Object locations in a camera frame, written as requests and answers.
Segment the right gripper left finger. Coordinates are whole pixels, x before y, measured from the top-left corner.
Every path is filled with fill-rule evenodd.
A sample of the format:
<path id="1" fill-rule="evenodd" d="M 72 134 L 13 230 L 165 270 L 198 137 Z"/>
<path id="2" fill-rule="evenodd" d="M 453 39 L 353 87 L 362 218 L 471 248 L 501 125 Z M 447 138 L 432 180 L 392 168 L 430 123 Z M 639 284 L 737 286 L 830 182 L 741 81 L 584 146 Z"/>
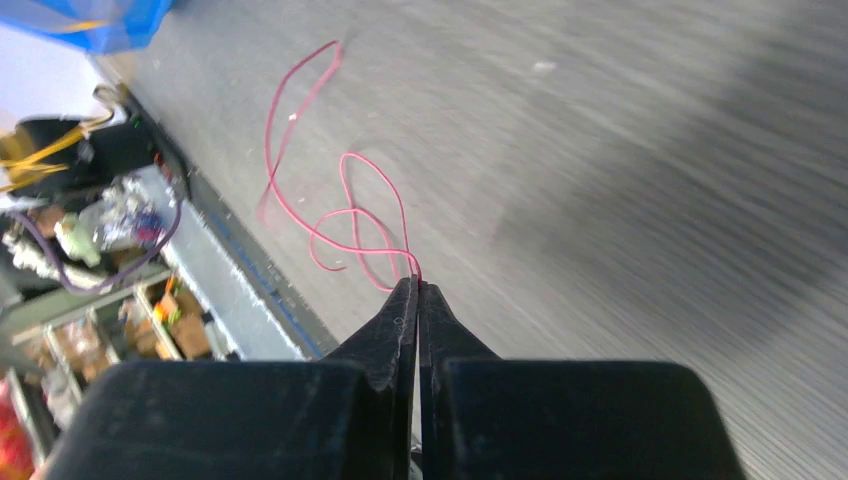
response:
<path id="1" fill-rule="evenodd" d="M 46 479 L 406 479 L 419 281 L 317 361 L 135 361 L 87 390 Z"/>

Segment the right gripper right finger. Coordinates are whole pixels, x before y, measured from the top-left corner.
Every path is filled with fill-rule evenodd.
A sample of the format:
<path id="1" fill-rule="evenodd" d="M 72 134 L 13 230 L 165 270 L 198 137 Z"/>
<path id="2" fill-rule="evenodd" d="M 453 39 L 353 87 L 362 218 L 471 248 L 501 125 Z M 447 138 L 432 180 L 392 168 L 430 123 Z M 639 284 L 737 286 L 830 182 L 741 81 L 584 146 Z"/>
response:
<path id="1" fill-rule="evenodd" d="M 508 360 L 423 284 L 427 479 L 741 479 L 701 378 L 673 362 Z"/>

